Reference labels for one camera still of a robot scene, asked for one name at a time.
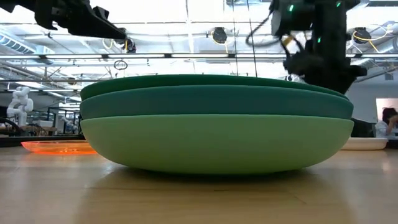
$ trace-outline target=person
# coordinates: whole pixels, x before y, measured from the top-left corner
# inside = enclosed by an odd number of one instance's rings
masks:
[[[395,138],[392,130],[398,122],[398,112],[394,108],[384,108],[382,120],[375,125],[377,138]]]

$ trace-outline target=plate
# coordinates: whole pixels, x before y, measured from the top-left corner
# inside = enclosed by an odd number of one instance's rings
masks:
[[[85,140],[73,141],[29,141],[22,142],[22,146],[34,153],[55,155],[96,154]]]
[[[347,99],[347,97],[341,93],[315,85],[270,78],[237,77],[232,75],[146,75],[129,78],[115,78],[84,87],[84,89],[81,90],[80,96],[82,100],[87,100],[93,96],[121,90],[181,85],[273,86],[318,91]]]
[[[268,86],[191,85],[141,88],[91,97],[84,119],[156,114],[280,114],[351,119],[354,106],[335,95]]]
[[[184,114],[87,119],[81,127],[99,154],[125,166],[243,175],[318,164],[343,147],[353,122],[309,116]]]
[[[387,142],[386,138],[349,138],[341,150],[382,150]]]

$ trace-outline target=orange tray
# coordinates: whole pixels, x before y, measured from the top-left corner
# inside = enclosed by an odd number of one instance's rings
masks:
[[[96,154],[85,140],[73,141],[31,141],[22,142],[22,146],[34,153],[54,155]]]

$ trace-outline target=wooden table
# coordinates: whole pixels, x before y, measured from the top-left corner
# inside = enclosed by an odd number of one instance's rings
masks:
[[[341,151],[300,171],[210,178],[0,149],[1,224],[397,222],[398,151]]]

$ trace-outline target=white plate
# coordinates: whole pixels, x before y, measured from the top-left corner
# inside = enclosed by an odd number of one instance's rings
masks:
[[[387,142],[386,138],[349,138],[341,150],[382,150]]]

